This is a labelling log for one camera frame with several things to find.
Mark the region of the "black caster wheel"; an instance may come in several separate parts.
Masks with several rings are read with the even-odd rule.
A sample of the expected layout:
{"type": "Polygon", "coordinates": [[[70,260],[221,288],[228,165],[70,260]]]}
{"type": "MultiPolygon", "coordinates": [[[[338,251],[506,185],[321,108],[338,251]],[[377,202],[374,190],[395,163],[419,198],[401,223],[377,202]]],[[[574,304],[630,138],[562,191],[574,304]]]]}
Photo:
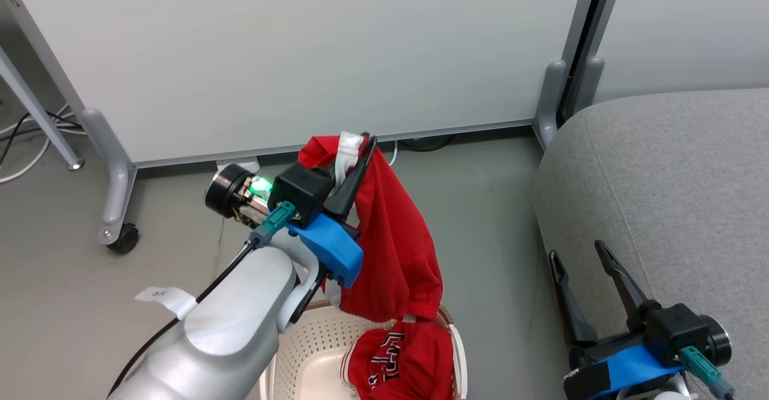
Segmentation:
{"type": "Polygon", "coordinates": [[[139,239],[138,228],[135,224],[124,223],[119,231],[118,238],[107,245],[107,249],[115,254],[129,254],[137,245],[139,239]]]}

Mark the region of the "short grey partition foot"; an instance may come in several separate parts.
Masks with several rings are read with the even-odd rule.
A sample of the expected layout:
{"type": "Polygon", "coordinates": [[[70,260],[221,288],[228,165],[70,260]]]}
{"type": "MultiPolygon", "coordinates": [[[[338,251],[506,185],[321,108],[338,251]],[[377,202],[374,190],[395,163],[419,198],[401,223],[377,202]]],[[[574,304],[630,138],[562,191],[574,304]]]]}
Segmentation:
{"type": "Polygon", "coordinates": [[[582,73],[574,83],[572,115],[593,104],[604,66],[605,60],[600,56],[594,56],[586,61],[582,73]]]}

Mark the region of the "grey partition foot with caster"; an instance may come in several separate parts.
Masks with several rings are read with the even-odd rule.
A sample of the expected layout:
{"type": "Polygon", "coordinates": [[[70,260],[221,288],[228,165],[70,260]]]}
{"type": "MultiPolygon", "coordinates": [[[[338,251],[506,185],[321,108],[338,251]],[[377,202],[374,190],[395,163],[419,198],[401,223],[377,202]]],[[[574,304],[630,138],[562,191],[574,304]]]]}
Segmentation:
{"type": "Polygon", "coordinates": [[[124,220],[137,169],[102,112],[96,108],[85,108],[81,113],[81,123],[108,170],[108,191],[98,232],[99,244],[107,247],[118,238],[121,226],[126,223],[124,220]]]}

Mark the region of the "white power strip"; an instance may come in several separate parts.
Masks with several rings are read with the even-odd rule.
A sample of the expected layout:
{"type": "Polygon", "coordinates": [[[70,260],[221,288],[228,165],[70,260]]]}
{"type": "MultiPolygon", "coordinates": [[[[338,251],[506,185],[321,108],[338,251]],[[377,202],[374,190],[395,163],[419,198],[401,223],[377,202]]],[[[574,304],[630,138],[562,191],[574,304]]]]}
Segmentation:
{"type": "Polygon", "coordinates": [[[256,174],[261,168],[257,156],[236,157],[236,159],[220,159],[215,161],[215,165],[219,172],[228,167],[228,165],[238,165],[239,167],[244,168],[252,174],[256,174]]]}

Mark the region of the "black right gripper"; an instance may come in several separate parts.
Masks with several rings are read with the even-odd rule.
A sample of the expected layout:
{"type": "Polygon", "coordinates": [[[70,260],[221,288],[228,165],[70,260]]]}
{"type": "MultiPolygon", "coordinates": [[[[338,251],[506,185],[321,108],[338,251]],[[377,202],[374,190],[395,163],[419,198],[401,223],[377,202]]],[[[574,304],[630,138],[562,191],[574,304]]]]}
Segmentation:
{"type": "Polygon", "coordinates": [[[549,252],[550,274],[554,282],[559,313],[568,343],[568,364],[571,370],[606,359],[626,348],[640,345],[646,332],[646,316],[661,309],[659,303],[648,301],[645,293],[615,257],[604,241],[595,241],[594,247],[606,274],[617,288],[624,312],[627,314],[628,332],[599,339],[594,327],[588,323],[569,283],[569,275],[555,250],[549,252]]]}

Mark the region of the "grey fabric sofa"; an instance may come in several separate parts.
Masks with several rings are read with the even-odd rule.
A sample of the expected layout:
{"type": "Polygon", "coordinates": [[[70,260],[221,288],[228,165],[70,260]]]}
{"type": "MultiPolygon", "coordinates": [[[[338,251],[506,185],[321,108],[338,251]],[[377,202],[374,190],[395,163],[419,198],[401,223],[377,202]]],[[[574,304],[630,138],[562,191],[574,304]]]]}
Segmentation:
{"type": "Polygon", "coordinates": [[[544,152],[533,207],[599,337],[627,316],[596,240],[649,298],[719,321],[737,400],[769,400],[769,88],[585,108],[544,152]]]}

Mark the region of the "narrow white partition panel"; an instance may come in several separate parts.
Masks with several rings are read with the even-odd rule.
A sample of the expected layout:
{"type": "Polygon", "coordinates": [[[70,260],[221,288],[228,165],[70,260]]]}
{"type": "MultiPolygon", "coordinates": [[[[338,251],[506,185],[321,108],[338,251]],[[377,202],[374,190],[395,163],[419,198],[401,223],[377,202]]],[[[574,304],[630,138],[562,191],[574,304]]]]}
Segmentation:
{"type": "Polygon", "coordinates": [[[615,0],[595,102],[769,87],[769,0],[615,0]]]}

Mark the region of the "cream perforated laundry basket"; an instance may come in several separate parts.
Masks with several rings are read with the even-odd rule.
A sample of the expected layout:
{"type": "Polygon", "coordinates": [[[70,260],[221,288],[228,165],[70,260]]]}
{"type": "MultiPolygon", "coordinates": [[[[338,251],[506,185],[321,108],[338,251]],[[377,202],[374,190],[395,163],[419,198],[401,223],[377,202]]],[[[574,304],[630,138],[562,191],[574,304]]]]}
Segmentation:
{"type": "Polygon", "coordinates": [[[466,400],[467,362],[451,317],[387,323],[311,304],[279,342],[258,384],[261,400],[466,400]]]}

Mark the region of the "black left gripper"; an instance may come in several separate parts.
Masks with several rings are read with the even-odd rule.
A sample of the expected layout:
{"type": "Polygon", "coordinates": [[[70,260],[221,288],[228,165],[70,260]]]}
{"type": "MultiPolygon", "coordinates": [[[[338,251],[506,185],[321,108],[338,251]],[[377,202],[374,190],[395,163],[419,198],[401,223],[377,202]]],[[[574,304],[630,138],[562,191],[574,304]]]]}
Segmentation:
{"type": "MultiPolygon", "coordinates": [[[[340,136],[333,163],[334,192],[324,203],[327,216],[348,219],[358,190],[377,147],[370,132],[360,136],[340,136]]],[[[249,173],[238,165],[228,165],[212,178],[205,193],[205,205],[222,217],[256,228],[269,214],[267,200],[272,182],[249,173]]]]}

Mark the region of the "red jersey with white trim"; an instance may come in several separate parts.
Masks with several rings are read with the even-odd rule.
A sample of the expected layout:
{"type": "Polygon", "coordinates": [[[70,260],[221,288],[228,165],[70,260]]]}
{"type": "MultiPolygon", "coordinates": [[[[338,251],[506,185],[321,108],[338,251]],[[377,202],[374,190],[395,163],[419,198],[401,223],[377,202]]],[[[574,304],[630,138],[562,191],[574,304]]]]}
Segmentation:
{"type": "Polygon", "coordinates": [[[454,400],[451,334],[437,323],[444,282],[430,231],[387,158],[374,148],[355,196],[362,271],[351,287],[327,280],[341,311],[392,323],[360,335],[341,379],[359,400],[454,400]]]}

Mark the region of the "large white partition panel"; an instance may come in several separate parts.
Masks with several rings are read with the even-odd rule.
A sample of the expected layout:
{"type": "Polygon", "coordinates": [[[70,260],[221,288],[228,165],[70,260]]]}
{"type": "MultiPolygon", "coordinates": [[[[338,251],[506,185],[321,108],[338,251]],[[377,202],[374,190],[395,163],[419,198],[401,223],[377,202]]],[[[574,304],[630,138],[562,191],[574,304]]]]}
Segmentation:
{"type": "Polygon", "coordinates": [[[142,166],[529,123],[577,0],[17,0],[142,166]]]}

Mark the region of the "white paper label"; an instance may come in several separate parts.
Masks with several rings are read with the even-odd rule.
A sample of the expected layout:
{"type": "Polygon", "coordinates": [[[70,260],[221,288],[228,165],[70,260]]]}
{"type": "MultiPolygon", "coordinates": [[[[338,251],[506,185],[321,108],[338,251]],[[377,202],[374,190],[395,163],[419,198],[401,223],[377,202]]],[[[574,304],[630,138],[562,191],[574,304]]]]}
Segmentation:
{"type": "Polygon", "coordinates": [[[184,320],[198,306],[194,296],[176,287],[151,286],[138,293],[134,299],[140,302],[154,302],[163,305],[179,321],[184,320]]]}

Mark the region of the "grey slanted table leg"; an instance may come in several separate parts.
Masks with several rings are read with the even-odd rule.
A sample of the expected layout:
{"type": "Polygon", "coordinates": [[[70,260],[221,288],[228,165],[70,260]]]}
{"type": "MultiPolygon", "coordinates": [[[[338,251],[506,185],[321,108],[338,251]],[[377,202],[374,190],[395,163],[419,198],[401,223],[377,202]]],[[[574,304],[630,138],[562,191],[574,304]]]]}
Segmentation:
{"type": "Polygon", "coordinates": [[[47,142],[54,145],[65,160],[70,171],[78,170],[84,165],[84,161],[71,149],[65,138],[52,120],[52,116],[44,110],[40,101],[24,81],[16,66],[8,57],[8,53],[0,46],[0,77],[16,95],[17,99],[26,108],[47,137],[47,142]]]}

